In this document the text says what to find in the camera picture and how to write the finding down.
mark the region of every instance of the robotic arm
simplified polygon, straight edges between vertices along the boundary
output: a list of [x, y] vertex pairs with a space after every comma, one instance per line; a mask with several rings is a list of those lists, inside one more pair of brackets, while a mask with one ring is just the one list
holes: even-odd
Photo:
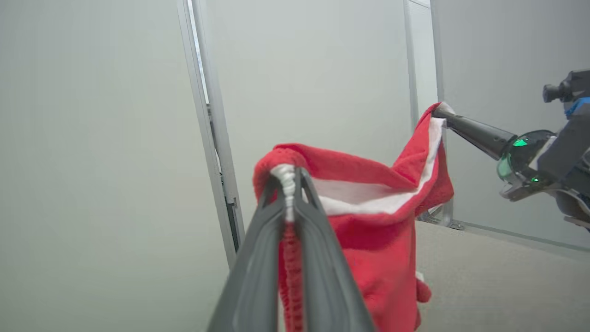
[[555, 99], [568, 119], [557, 133], [542, 129], [518, 136], [444, 110], [432, 115], [498, 161], [498, 176], [506, 183], [502, 197], [519, 201], [548, 193], [566, 221], [590, 230], [590, 69], [570, 72], [559, 86], [544, 86], [543, 100]]

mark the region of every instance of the gray panel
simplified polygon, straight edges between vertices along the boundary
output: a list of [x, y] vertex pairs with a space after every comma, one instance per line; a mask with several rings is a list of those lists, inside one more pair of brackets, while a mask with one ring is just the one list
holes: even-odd
[[[444, 99], [457, 113], [515, 133], [565, 123], [560, 104], [543, 103], [542, 87], [590, 67], [590, 2], [449, 0], [435, 8]], [[588, 232], [564, 222], [549, 196], [503, 200], [495, 162], [447, 136], [456, 219], [590, 246]]]
[[205, 328], [228, 263], [179, 27], [0, 3], [0, 331]]
[[410, 137], [402, 1], [207, 1], [244, 222], [283, 142], [391, 165]]
[[215, 37], [212, 36], [207, 3], [201, 0], [189, 0], [192, 4], [195, 32], [198, 36], [199, 46], [201, 48], [201, 59], [206, 86], [208, 86], [209, 107], [211, 108], [211, 122], [214, 127], [215, 143], [217, 148], [219, 166], [224, 178], [225, 198], [228, 204], [231, 204], [237, 231], [238, 244], [244, 238], [244, 223], [242, 222], [242, 212], [240, 210], [240, 196], [238, 194], [238, 185], [235, 179], [234, 163], [232, 160], [230, 138], [227, 134], [227, 124], [225, 121], [224, 101], [219, 89], [219, 79], [217, 75], [216, 58], [212, 55]]
[[207, 170], [209, 179], [211, 181], [211, 188], [213, 190], [213, 198], [215, 199], [215, 208], [217, 210], [217, 218], [221, 229], [221, 236], [225, 247], [225, 255], [229, 266], [233, 266], [236, 252], [232, 237], [230, 226], [230, 219], [225, 205], [225, 194], [221, 183], [219, 159], [215, 150], [215, 140], [213, 139], [213, 132], [209, 121], [209, 114], [207, 111], [207, 89], [203, 84], [204, 81], [197, 68], [199, 67], [198, 60], [198, 44], [193, 35], [196, 29], [191, 28], [191, 14], [192, 6], [187, 0], [176, 0], [178, 6], [178, 18], [181, 24], [182, 42], [184, 44], [186, 63], [188, 65], [188, 74], [191, 80], [192, 95], [196, 106], [196, 117], [199, 120], [199, 127], [201, 129], [201, 139], [203, 140], [203, 147], [205, 152], [205, 160], [207, 163]]
[[412, 26], [412, 6], [420, 6], [409, 0], [404, 0], [404, 24], [406, 38], [406, 52], [408, 54], [408, 88], [409, 88], [409, 105], [410, 105], [410, 128], [414, 130], [418, 124], [420, 110], [418, 109], [418, 89], [416, 77], [416, 63], [414, 55], [414, 36]]
[[418, 116], [422, 116], [424, 111], [438, 102], [432, 17], [430, 9], [423, 5], [409, 2], [408, 7], [414, 46]]

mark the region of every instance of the white wall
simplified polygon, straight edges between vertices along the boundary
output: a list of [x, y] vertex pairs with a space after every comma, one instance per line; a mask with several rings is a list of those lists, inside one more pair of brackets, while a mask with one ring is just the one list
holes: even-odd
[[175, 1], [0, 3], [0, 330], [199, 331], [228, 272]]
[[[558, 130], [563, 107], [544, 104], [544, 84], [590, 67], [590, 2], [448, 0], [433, 3], [440, 23], [444, 98], [461, 115], [523, 134]], [[545, 194], [510, 203], [498, 195], [496, 163], [448, 135], [454, 218], [590, 247], [584, 229], [564, 222]]]
[[275, 144], [395, 161], [411, 133], [402, 0], [200, 1], [246, 226]]

